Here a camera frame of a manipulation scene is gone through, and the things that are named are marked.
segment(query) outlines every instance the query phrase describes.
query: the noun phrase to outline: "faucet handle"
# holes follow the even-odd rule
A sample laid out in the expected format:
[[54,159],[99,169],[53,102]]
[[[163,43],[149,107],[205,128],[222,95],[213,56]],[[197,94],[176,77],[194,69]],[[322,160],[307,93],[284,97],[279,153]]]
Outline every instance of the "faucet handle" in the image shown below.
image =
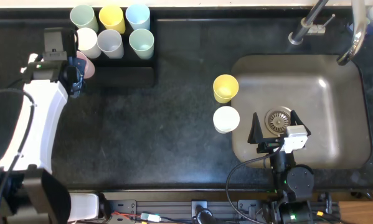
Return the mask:
[[309,31],[306,35],[323,35],[326,32],[326,26],[335,17],[336,17],[335,14],[331,15],[331,17],[323,25],[320,25],[320,24],[312,25],[312,27],[309,28]]

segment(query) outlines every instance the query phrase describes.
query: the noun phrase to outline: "sink basin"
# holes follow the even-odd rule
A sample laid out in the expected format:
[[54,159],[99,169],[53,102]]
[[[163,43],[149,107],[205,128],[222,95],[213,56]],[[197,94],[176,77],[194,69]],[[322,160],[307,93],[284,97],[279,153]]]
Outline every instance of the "sink basin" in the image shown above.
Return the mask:
[[[232,106],[240,124],[232,133],[240,161],[264,156],[247,143],[253,113],[263,136],[275,137],[290,123],[295,110],[312,135],[306,147],[294,152],[297,164],[314,169],[362,167],[371,154],[371,138],[359,70],[336,55],[251,55],[239,59],[232,75],[239,91]],[[263,162],[250,164],[263,167]]]

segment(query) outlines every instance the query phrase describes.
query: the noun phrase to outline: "white wall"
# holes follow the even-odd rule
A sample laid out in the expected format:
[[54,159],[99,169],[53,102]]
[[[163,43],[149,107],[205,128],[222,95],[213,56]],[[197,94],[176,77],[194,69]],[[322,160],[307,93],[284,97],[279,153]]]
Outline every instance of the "white wall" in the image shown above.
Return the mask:
[[[0,8],[9,7],[74,7],[88,4],[102,7],[107,4],[129,6],[143,2],[151,7],[207,7],[207,6],[313,6],[317,0],[0,0]],[[373,0],[365,0],[366,5],[373,5]],[[349,0],[330,0],[327,6],[350,6]]]

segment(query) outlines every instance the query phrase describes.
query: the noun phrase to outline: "pink cup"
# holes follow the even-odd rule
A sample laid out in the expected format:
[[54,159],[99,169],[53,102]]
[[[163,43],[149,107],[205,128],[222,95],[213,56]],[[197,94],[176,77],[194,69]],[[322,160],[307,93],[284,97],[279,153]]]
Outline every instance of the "pink cup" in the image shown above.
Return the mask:
[[87,62],[84,71],[84,78],[91,78],[95,74],[95,66],[83,53],[77,51],[77,58],[85,60]]

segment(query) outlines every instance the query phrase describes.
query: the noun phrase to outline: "white cup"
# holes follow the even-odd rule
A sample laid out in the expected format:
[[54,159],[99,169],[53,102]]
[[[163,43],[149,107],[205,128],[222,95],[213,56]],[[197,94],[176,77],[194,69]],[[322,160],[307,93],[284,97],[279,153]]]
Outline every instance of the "white cup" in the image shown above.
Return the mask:
[[77,30],[78,49],[88,58],[97,58],[102,53],[98,47],[98,36],[91,28]]
[[98,46],[109,58],[122,58],[124,45],[120,33],[115,30],[104,30],[98,36]]
[[240,116],[237,110],[231,106],[221,106],[212,118],[215,130],[221,134],[226,134],[237,128]]
[[147,29],[137,29],[130,35],[130,45],[141,59],[149,59],[154,53],[154,36]]
[[83,53],[77,51],[77,58],[85,60],[84,78],[91,78],[95,74],[95,66]]
[[150,30],[150,9],[144,4],[133,4],[125,12],[125,17],[134,30]]
[[95,16],[95,11],[91,6],[79,5],[70,12],[70,19],[79,29],[87,27],[98,32],[98,21]]

